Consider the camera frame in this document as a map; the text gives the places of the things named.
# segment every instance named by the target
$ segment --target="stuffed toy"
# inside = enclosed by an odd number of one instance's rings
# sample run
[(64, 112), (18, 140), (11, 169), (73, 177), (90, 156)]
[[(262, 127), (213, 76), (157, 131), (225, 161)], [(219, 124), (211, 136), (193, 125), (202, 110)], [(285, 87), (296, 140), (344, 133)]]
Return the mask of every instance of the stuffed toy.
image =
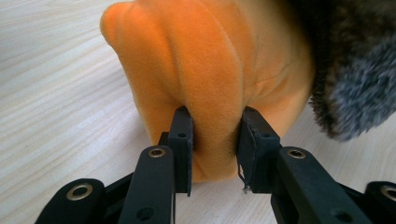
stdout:
[(176, 108), (194, 121), (192, 180), (237, 176), (243, 109), (279, 136), (309, 97), (331, 138), (348, 140), (396, 110), (392, 0), (136, 0), (105, 11), (153, 144)]

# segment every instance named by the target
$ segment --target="wood grain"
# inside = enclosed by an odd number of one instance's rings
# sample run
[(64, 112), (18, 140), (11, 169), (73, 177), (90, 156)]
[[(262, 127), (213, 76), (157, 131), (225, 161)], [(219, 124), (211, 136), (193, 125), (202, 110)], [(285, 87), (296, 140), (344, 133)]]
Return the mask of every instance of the wood grain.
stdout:
[[(116, 1), (0, 2), (0, 223), (34, 223), (64, 184), (108, 185), (134, 170), (150, 145), (117, 55), (99, 32)], [(282, 140), (310, 150), (353, 189), (396, 182), (396, 116), (359, 139), (319, 132), (307, 107)], [(177, 223), (275, 223), (266, 195), (238, 179), (177, 195)]]

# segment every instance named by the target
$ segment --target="plush fabric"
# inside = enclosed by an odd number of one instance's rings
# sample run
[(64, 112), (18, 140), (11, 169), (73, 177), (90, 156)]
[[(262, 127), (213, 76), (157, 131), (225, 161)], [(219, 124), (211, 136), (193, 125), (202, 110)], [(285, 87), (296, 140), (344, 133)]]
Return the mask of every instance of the plush fabric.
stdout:
[(192, 179), (236, 176), (242, 110), (284, 135), (310, 96), (311, 44), (285, 0), (137, 0), (111, 6), (101, 30), (117, 52), (153, 144), (175, 109), (194, 120)]
[(346, 141), (383, 123), (396, 111), (396, 1), (290, 1), (312, 39), (323, 132)]

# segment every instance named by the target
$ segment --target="orange stuffed animal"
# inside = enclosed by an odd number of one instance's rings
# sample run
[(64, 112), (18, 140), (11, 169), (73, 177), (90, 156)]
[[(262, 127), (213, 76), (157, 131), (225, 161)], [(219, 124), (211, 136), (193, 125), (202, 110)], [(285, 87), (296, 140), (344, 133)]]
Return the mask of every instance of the orange stuffed animal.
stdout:
[(194, 182), (236, 176), (245, 106), (282, 136), (311, 94), (311, 45), (285, 0), (137, 0), (111, 6), (101, 30), (153, 144), (189, 109)]

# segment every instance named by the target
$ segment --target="white table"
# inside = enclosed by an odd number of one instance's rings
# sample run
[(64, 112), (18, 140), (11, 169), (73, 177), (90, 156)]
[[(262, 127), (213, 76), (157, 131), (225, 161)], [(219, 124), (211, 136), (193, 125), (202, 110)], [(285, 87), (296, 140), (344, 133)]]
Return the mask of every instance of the white table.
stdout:
[[(108, 185), (131, 173), (150, 145), (114, 51), (99, 32), (112, 2), (0, 3), (0, 223), (33, 223), (64, 184)], [(363, 191), (396, 182), (396, 116), (359, 139), (319, 132), (308, 106), (284, 146), (311, 151), (335, 180)], [(239, 179), (177, 195), (177, 223), (275, 223), (269, 196)]]

